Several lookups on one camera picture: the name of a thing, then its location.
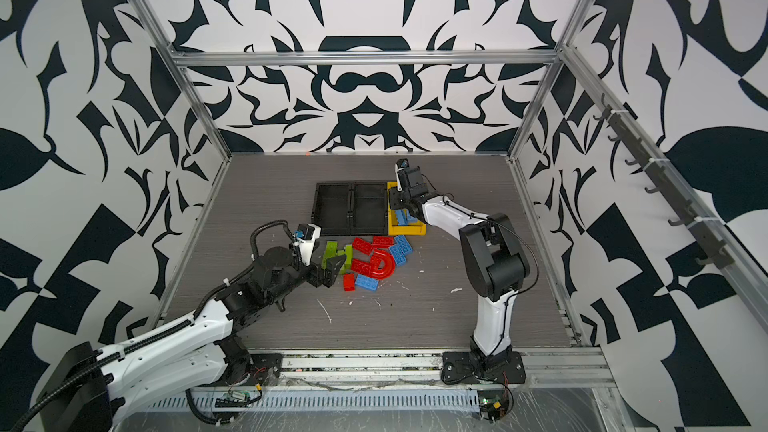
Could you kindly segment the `blue lego long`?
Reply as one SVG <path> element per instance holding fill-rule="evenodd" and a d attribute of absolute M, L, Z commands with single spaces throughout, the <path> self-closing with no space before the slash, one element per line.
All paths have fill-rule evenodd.
<path fill-rule="evenodd" d="M 408 210 L 405 211 L 405 217 L 407 219 L 408 224 L 416 224 L 418 222 L 418 219 L 413 216 Z"/>

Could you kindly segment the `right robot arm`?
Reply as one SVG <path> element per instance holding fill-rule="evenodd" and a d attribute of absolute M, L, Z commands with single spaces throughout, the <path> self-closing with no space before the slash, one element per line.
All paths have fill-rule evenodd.
<path fill-rule="evenodd" d="M 395 173 L 397 186 L 389 191 L 390 207 L 406 210 L 459 241 L 467 278 L 478 296 L 470 349 L 444 355 L 441 380 L 447 385 L 469 378 L 497 382 L 506 372 L 522 374 L 522 362 L 512 348 L 511 320 L 515 300 L 526 291 L 524 280 L 531 272 L 524 251 L 527 245 L 506 215 L 459 205 L 436 191 L 408 160 L 398 160 Z"/>

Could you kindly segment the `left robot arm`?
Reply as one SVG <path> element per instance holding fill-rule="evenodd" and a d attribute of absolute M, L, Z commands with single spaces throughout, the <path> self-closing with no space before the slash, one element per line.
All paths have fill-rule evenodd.
<path fill-rule="evenodd" d="M 23 431 L 40 418 L 46 431 L 110 431 L 163 398 L 224 381 L 239 384 L 256 372 L 239 332 L 303 284 L 332 287 L 346 263 L 312 259 L 321 229 L 285 220 L 257 227 L 252 260 L 211 289 L 197 307 L 140 336 L 93 349 L 70 349 L 37 402 L 12 425 Z"/>

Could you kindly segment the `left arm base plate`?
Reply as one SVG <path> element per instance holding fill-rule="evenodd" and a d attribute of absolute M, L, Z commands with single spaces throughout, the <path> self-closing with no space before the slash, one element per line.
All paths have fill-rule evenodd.
<path fill-rule="evenodd" d="M 283 358 L 281 353 L 241 355 L 227 365 L 219 381 L 227 386 L 265 385 L 280 377 Z"/>

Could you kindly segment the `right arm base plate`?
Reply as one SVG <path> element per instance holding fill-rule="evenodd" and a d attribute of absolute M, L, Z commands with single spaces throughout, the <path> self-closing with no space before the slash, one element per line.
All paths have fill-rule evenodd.
<path fill-rule="evenodd" d="M 519 385 L 527 380 L 522 356 L 511 348 L 490 357 L 483 356 L 479 350 L 444 352 L 442 361 L 440 377 L 446 385 L 481 382 Z"/>

